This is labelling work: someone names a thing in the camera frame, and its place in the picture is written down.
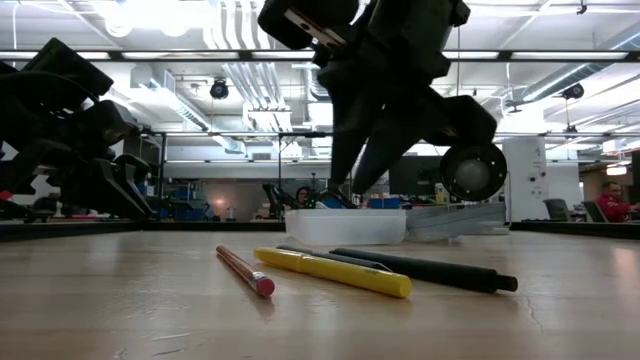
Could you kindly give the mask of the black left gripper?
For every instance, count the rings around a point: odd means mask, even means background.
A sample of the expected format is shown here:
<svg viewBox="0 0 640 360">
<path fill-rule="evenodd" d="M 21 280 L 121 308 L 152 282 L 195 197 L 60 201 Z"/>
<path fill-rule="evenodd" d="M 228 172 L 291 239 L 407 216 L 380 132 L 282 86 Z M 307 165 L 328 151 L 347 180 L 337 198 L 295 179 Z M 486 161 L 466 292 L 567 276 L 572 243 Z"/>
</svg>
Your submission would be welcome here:
<svg viewBox="0 0 640 360">
<path fill-rule="evenodd" d="M 105 99 L 113 80 L 57 38 L 21 69 L 0 60 L 0 142 L 16 155 L 0 161 L 0 193 L 27 193 L 37 168 L 63 203 L 120 218 L 154 212 L 138 189 L 150 171 L 113 147 L 141 133 L 130 111 Z"/>
</svg>

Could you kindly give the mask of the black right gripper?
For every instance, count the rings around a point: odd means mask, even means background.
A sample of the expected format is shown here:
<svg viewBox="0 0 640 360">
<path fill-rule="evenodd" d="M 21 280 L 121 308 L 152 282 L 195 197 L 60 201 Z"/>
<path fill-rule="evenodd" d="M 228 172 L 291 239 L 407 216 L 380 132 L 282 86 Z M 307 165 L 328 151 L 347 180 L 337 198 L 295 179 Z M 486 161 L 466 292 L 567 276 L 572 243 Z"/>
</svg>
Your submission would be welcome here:
<svg viewBox="0 0 640 360">
<path fill-rule="evenodd" d="M 353 181 L 363 194 L 413 145 L 487 144 L 496 119 L 473 97 L 432 88 L 451 62 L 451 31 L 464 25 L 464 0 L 265 0 L 260 28 L 291 50 L 310 47 L 333 104 L 331 182 L 342 184 L 370 133 Z"/>
</svg>

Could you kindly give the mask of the clear plastic supply box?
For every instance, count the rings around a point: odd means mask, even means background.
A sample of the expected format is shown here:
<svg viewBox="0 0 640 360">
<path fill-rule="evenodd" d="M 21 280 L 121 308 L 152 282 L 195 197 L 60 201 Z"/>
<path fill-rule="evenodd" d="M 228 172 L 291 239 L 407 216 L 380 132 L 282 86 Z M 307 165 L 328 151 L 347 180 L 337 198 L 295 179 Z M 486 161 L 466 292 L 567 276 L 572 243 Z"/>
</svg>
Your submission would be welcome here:
<svg viewBox="0 0 640 360">
<path fill-rule="evenodd" d="M 285 214 L 290 237 L 311 246 L 392 245 L 406 234 L 401 209 L 304 209 Z"/>
</svg>

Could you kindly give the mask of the smoky grey box lid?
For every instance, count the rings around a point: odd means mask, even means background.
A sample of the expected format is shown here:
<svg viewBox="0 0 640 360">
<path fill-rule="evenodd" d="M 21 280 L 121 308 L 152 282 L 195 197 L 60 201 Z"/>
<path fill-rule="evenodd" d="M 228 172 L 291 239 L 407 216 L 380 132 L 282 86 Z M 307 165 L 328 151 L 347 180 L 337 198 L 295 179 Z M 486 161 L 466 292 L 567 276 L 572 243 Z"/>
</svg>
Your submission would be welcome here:
<svg viewBox="0 0 640 360">
<path fill-rule="evenodd" d="M 449 204 L 407 211 L 405 239 L 434 242 L 464 235 L 506 235 L 504 203 Z"/>
</svg>

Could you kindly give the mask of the thin dark grey pen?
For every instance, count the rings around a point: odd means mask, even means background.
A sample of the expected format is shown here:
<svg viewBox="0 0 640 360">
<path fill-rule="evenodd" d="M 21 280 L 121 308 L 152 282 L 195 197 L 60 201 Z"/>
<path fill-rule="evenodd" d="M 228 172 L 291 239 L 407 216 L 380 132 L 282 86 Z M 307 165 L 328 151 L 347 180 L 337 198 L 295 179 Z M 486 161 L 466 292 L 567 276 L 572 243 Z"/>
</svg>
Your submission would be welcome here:
<svg viewBox="0 0 640 360">
<path fill-rule="evenodd" d="M 280 249 L 280 250 L 287 250 L 287 251 L 293 251 L 293 252 L 298 252 L 298 253 L 304 253 L 304 254 L 315 256 L 315 257 L 320 257 L 320 258 L 325 258 L 325 259 L 329 259 L 329 260 L 339 261 L 339 262 L 348 263 L 348 264 L 352 264 L 352 265 L 368 267 L 368 268 L 372 268 L 372 269 L 376 269 L 376 270 L 393 272 L 393 270 L 391 270 L 387 266 L 383 265 L 382 263 L 375 262 L 375 261 L 364 260 L 364 259 L 359 259 L 359 258 L 354 258 L 354 257 L 348 257 L 348 256 L 343 256 L 343 255 L 336 255 L 336 254 L 332 254 L 332 253 L 328 253 L 328 252 L 317 252 L 317 251 L 313 251 L 313 250 L 310 250 L 310 249 L 293 247 L 293 246 L 289 246 L 289 245 L 279 245 L 276 248 Z"/>
</svg>

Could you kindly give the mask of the yellow highlighter pen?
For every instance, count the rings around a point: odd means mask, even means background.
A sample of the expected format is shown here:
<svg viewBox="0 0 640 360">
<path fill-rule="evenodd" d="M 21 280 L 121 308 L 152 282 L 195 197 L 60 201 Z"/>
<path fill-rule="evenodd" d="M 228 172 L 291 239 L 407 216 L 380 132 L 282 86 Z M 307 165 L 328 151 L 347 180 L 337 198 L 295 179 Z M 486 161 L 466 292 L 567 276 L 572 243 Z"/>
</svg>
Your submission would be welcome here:
<svg viewBox="0 0 640 360">
<path fill-rule="evenodd" d="M 254 257 L 267 265 L 367 289 L 396 298 L 407 298 L 412 282 L 402 274 L 339 262 L 289 250 L 258 247 Z"/>
</svg>

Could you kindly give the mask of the thick black marker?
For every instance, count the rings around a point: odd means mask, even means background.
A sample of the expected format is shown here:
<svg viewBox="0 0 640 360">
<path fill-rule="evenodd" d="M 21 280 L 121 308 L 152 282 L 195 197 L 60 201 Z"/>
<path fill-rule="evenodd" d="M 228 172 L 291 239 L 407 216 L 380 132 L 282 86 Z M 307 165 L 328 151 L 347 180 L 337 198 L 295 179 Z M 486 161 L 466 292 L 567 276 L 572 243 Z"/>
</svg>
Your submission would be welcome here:
<svg viewBox="0 0 640 360">
<path fill-rule="evenodd" d="M 374 252 L 336 248 L 331 254 L 378 262 L 392 271 L 413 279 L 492 294 L 498 290 L 516 292 L 516 277 L 501 275 L 494 269 L 393 256 Z"/>
</svg>

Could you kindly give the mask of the orange pencil with pink eraser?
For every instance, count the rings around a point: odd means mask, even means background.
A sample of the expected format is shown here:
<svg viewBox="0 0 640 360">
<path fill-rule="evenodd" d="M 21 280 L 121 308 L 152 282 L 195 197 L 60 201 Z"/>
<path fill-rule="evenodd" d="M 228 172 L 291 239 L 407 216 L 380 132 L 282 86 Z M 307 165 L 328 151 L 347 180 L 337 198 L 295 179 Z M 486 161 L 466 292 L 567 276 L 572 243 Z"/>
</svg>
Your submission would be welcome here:
<svg viewBox="0 0 640 360">
<path fill-rule="evenodd" d="M 255 269 L 251 264 L 225 246 L 217 246 L 218 256 L 230 266 L 251 289 L 261 297 L 269 298 L 276 289 L 275 282 L 264 273 Z"/>
</svg>

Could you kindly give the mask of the black monitor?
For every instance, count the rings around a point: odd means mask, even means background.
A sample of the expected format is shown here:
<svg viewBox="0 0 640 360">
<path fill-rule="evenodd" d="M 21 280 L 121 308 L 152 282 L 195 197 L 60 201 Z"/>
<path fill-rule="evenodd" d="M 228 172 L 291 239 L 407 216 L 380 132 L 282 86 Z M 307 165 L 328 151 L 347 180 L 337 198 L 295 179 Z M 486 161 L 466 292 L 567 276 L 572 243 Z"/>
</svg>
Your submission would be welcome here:
<svg viewBox="0 0 640 360">
<path fill-rule="evenodd" d="M 403 156 L 389 169 L 390 193 L 395 195 L 434 195 L 441 182 L 440 157 Z"/>
</svg>

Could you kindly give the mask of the cylindrical spot lamp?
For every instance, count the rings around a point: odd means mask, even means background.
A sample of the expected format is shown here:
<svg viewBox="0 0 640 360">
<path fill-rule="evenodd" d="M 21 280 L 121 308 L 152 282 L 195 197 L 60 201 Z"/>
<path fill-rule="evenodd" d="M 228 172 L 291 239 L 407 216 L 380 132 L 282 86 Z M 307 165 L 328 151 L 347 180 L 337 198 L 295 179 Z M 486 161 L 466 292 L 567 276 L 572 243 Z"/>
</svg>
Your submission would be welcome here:
<svg viewBox="0 0 640 360">
<path fill-rule="evenodd" d="M 494 144 L 453 146 L 440 161 L 441 182 L 454 197 L 479 202 L 495 195 L 504 185 L 507 162 Z"/>
</svg>

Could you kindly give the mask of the black overhead light bar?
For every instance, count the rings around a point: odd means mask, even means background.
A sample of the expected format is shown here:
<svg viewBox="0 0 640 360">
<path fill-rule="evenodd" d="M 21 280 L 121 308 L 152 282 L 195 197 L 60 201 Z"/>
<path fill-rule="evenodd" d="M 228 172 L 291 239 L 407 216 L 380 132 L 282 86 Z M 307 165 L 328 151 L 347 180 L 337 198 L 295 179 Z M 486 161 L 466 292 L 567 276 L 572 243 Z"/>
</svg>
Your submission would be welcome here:
<svg viewBox="0 0 640 360">
<path fill-rule="evenodd" d="M 313 50 L 80 50 L 78 54 L 94 62 L 312 62 L 326 59 Z M 556 51 L 556 50 L 453 50 L 432 54 L 436 61 L 472 63 L 640 63 L 640 50 L 634 51 Z"/>
</svg>

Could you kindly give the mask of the grey office chair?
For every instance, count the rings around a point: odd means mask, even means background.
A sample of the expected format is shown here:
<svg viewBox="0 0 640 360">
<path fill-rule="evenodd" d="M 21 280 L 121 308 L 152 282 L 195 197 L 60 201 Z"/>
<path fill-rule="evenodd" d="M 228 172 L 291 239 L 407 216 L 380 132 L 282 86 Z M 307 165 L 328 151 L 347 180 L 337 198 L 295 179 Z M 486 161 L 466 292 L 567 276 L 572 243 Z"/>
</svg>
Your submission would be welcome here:
<svg viewBox="0 0 640 360">
<path fill-rule="evenodd" d="M 549 198 L 545 199 L 543 203 L 551 221 L 572 222 L 571 213 L 563 199 Z"/>
</svg>

